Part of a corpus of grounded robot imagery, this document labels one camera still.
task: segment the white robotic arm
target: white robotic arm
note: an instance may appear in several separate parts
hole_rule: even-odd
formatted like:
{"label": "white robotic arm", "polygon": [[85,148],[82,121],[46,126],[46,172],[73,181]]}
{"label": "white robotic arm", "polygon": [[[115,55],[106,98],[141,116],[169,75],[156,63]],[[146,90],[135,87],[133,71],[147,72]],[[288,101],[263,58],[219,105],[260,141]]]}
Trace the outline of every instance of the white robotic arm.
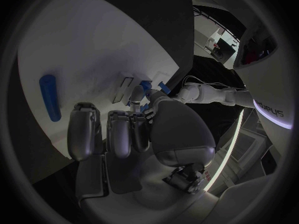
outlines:
{"label": "white robotic arm", "polygon": [[233,88],[216,89],[208,84],[186,83],[174,100],[182,103],[209,104],[220,102],[226,106],[240,105],[254,108],[249,91],[237,91]]}

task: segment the white panel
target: white panel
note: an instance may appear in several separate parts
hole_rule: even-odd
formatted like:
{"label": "white panel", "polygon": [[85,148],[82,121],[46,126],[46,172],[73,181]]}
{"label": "white panel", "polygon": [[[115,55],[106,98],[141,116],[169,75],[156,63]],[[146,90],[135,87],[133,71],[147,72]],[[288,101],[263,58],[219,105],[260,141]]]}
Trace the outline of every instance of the white panel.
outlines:
{"label": "white panel", "polygon": [[[92,102],[101,112],[103,138],[107,113],[125,110],[112,104],[109,93],[120,71],[153,79],[178,70],[167,52],[135,21],[104,0],[53,0],[34,21],[18,50],[25,97],[52,144],[67,152],[67,127],[77,102]],[[52,122],[46,111],[39,79],[56,77],[62,118]]]}

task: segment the wire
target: wire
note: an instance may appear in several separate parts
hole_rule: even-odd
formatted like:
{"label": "wire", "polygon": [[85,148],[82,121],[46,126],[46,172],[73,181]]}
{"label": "wire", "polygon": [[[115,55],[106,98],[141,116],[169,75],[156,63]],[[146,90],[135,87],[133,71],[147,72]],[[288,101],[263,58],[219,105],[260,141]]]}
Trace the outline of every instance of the wire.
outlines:
{"label": "wire", "polygon": [[228,87],[228,88],[232,88],[232,89],[236,89],[236,90],[243,90],[243,91],[246,91],[247,89],[243,89],[243,88],[237,88],[237,87],[231,87],[231,86],[227,86],[223,83],[220,83],[220,82],[215,82],[215,83],[207,83],[207,82],[204,82],[202,81],[201,79],[195,77],[195,76],[186,76],[183,81],[182,81],[182,87],[185,85],[186,81],[188,78],[194,78],[194,79],[197,79],[199,80],[200,82],[204,83],[204,84],[207,84],[207,85],[210,85],[210,86],[225,86],[225,87]]}

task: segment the led light strip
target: led light strip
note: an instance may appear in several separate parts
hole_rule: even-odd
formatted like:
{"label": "led light strip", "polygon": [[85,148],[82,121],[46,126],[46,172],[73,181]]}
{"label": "led light strip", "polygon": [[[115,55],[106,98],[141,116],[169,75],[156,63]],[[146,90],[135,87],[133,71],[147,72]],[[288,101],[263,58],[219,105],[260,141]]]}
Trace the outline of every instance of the led light strip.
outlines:
{"label": "led light strip", "polygon": [[215,175],[212,177],[211,181],[208,183],[207,186],[205,186],[205,188],[203,189],[204,191],[208,191],[210,189],[210,187],[212,187],[212,185],[215,183],[216,179],[219,177],[220,173],[222,172],[225,164],[227,163],[227,160],[229,159],[232,151],[233,151],[233,148],[236,144],[236,141],[237,141],[237,138],[238,138],[238,134],[239,134],[239,131],[240,131],[240,127],[241,127],[241,122],[242,122],[242,117],[243,117],[243,112],[244,110],[240,113],[240,116],[239,116],[239,120],[238,120],[238,123],[237,123],[237,128],[236,128],[236,131],[235,131],[235,134],[234,134],[234,137],[233,137],[233,140],[232,140],[232,143],[231,145],[229,146],[229,149],[220,165],[220,167],[218,168],[217,172],[215,173]]}
{"label": "led light strip", "polygon": [[262,116],[264,116],[265,118],[267,118],[268,120],[270,120],[270,121],[272,121],[273,123],[279,125],[280,127],[287,128],[287,129],[291,129],[291,128],[292,128],[291,125],[282,123],[282,122],[280,122],[280,121],[278,121],[278,120],[272,118],[272,117],[269,116],[268,114],[266,114],[265,111],[263,111],[263,110],[259,107],[259,105],[257,104],[257,102],[256,102],[255,100],[253,100],[253,104],[254,104],[256,110],[257,110]]}

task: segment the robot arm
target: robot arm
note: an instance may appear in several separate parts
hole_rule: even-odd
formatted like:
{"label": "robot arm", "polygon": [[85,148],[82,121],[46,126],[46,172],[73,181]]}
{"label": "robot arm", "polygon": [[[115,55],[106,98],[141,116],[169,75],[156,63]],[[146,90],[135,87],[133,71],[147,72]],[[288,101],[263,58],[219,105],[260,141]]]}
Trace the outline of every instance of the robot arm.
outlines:
{"label": "robot arm", "polygon": [[207,84],[187,83],[180,92],[173,97],[182,103],[209,104],[220,102],[226,106],[240,105],[254,108],[253,99],[249,91],[237,91],[233,88],[216,89]]}

